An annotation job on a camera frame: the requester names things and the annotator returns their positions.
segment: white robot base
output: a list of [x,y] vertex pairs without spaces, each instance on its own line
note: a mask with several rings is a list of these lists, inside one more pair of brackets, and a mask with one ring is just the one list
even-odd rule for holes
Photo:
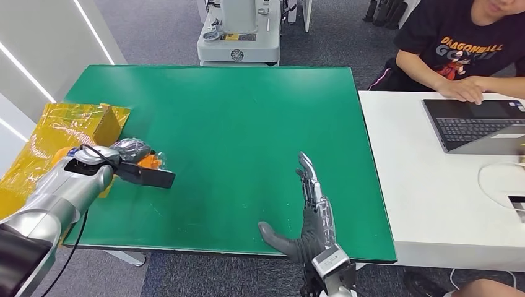
[[212,23],[222,20],[221,9],[210,7],[204,22],[197,52],[202,66],[273,66],[279,64],[281,7],[279,0],[256,0],[256,31],[219,32],[215,40],[203,35],[213,32]]

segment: white desk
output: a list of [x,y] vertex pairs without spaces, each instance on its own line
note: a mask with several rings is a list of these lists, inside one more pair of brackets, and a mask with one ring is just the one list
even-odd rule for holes
[[[518,157],[448,155],[423,109],[437,93],[359,92],[399,265],[525,271],[525,224],[478,187]],[[489,94],[485,99],[509,99]],[[525,170],[497,165],[483,187],[512,207]]]

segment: silver robotic arm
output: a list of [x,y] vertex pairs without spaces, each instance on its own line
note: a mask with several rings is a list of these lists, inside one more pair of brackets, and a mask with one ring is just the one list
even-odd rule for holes
[[113,174],[136,184],[171,187],[169,171],[141,168],[119,151],[81,146],[38,182],[27,203],[0,221],[0,296],[30,296],[54,262],[60,237],[104,191]]
[[336,243],[330,201],[323,195],[313,164],[303,152],[299,153],[299,164],[303,169],[296,172],[305,198],[300,237],[285,238],[268,223],[259,222],[261,236],[268,245],[305,266],[302,296],[350,297],[355,283],[355,263]]

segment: human hand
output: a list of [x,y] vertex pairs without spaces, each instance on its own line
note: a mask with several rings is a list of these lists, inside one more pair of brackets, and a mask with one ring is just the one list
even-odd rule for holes
[[478,78],[472,76],[461,80],[444,80],[436,86],[435,90],[445,97],[480,105],[483,100],[482,93],[486,89],[481,86]]

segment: yellow bag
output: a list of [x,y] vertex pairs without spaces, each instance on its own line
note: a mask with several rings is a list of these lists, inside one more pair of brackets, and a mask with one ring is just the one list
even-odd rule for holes
[[49,169],[55,153],[80,144],[110,146],[117,141],[129,108],[109,105],[47,104],[11,168],[0,181],[0,219],[21,208]]

